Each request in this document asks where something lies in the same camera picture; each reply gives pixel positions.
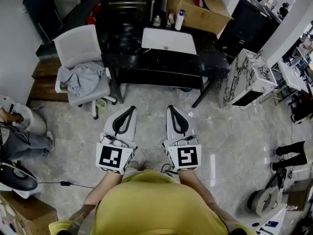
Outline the large open cardboard box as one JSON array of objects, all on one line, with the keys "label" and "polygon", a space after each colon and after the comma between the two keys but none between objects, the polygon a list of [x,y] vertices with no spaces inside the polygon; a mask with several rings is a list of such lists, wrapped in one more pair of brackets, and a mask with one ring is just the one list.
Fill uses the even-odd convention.
[{"label": "large open cardboard box", "polygon": [[222,0],[167,0],[166,15],[184,10],[183,26],[218,35],[233,18]]}]

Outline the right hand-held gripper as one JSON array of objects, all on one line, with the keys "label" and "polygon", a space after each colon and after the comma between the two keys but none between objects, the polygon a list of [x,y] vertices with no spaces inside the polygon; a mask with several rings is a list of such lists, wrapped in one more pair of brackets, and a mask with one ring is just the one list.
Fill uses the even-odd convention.
[{"label": "right hand-held gripper", "polygon": [[181,108],[169,105],[166,110],[167,139],[163,145],[173,172],[194,170],[201,165],[201,145],[196,123]]}]

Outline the brown wooden board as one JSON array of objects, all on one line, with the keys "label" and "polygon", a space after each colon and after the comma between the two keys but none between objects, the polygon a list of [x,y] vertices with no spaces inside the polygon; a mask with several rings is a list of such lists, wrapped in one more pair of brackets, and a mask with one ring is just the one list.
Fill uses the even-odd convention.
[{"label": "brown wooden board", "polygon": [[283,193],[287,196],[287,206],[291,211],[303,211],[313,196],[313,179],[299,180]]}]

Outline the person's left forearm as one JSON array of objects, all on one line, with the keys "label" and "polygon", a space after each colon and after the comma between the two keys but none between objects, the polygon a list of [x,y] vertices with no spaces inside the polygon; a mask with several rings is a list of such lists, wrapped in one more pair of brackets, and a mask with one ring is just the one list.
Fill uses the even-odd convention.
[{"label": "person's left forearm", "polygon": [[96,206],[113,187],[121,183],[122,178],[121,174],[107,172],[100,183],[87,195],[84,204]]}]

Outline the black cabinet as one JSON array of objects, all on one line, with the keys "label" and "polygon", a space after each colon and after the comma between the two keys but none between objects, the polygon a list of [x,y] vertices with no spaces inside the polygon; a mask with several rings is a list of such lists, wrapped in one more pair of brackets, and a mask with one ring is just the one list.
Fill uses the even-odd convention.
[{"label": "black cabinet", "polygon": [[257,0],[239,0],[232,18],[217,41],[229,56],[237,56],[242,49],[257,53],[282,22]]}]

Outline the dark door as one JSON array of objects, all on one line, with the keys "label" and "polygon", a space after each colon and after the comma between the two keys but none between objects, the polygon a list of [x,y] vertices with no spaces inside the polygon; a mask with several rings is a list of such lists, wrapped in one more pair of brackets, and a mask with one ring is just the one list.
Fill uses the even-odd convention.
[{"label": "dark door", "polygon": [[64,27],[54,0],[23,0],[43,44],[49,46]]}]

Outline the white marble cabinet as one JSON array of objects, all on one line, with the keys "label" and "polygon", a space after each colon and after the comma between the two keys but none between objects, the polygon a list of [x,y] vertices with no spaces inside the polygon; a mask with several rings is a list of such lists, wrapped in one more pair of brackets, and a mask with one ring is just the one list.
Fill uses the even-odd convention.
[{"label": "white marble cabinet", "polygon": [[217,83],[222,109],[246,109],[276,89],[277,83],[266,60],[242,49],[230,65],[228,75]]}]

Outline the white blue pump bottle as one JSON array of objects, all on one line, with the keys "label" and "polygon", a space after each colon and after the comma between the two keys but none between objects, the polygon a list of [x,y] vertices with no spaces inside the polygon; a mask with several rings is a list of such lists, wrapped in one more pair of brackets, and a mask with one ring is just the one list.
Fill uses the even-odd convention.
[{"label": "white blue pump bottle", "polygon": [[184,21],[184,13],[185,13],[185,10],[181,9],[180,12],[177,14],[176,22],[175,22],[175,29],[177,31],[181,30],[181,27]]}]

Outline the white round bin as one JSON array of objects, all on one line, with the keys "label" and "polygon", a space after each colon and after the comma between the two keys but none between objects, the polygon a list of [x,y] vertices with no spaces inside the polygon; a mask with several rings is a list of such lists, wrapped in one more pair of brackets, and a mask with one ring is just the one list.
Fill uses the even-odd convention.
[{"label": "white round bin", "polygon": [[46,133],[46,122],[32,109],[16,103],[13,104],[12,111],[21,114],[24,119],[21,123],[14,123],[13,125],[38,135]]}]

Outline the small cardboard box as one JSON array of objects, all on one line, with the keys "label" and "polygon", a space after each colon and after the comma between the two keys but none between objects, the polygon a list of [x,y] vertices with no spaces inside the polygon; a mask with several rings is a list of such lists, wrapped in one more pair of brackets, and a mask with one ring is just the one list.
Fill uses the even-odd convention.
[{"label": "small cardboard box", "polygon": [[17,235],[50,235],[49,224],[58,220],[52,206],[34,196],[24,199],[13,191],[0,191],[0,217]]}]

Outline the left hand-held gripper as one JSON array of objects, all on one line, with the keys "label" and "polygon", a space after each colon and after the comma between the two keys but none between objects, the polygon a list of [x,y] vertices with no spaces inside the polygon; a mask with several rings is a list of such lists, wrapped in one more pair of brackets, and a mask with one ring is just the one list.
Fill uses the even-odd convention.
[{"label": "left hand-held gripper", "polygon": [[111,115],[96,146],[96,166],[114,174],[124,174],[134,157],[137,145],[133,142],[136,130],[137,108],[129,106]]}]

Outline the black marble counter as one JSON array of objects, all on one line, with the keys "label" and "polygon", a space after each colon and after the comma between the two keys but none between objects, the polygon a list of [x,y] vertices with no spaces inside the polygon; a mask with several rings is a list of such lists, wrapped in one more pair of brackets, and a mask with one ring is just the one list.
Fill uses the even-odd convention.
[{"label": "black marble counter", "polygon": [[142,48],[143,27],[125,24],[98,33],[105,66],[220,78],[230,71],[223,52],[215,47],[214,33],[183,27],[193,37],[196,54]]}]

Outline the black shelf unit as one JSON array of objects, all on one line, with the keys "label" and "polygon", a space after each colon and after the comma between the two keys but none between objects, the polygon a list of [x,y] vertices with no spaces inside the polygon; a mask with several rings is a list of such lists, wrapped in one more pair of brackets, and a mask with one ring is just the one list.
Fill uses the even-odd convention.
[{"label": "black shelf unit", "polygon": [[113,29],[122,25],[147,26],[150,22],[152,0],[102,0],[104,27]]}]

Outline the white sink basin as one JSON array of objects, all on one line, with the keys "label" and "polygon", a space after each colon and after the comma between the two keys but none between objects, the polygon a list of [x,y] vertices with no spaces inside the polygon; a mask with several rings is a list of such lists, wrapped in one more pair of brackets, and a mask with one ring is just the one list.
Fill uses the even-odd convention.
[{"label": "white sink basin", "polygon": [[144,28],[141,47],[197,54],[191,34],[166,29]]}]

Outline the white office chair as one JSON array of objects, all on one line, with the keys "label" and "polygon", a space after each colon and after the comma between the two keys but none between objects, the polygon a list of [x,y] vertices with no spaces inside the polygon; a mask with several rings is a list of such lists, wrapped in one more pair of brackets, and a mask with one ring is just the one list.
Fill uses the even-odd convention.
[{"label": "white office chair", "polygon": [[[61,66],[71,69],[78,64],[86,62],[96,62],[104,67],[101,58],[101,49],[97,38],[95,25],[89,24],[71,29],[53,40]],[[58,94],[67,93],[68,101],[71,106],[81,107],[85,103],[91,103],[92,116],[98,119],[96,101],[107,99],[112,104],[117,103],[117,99],[110,96],[111,75],[107,68],[101,76],[99,83],[94,91],[84,97],[78,97],[61,86],[57,72],[55,91]]]}]

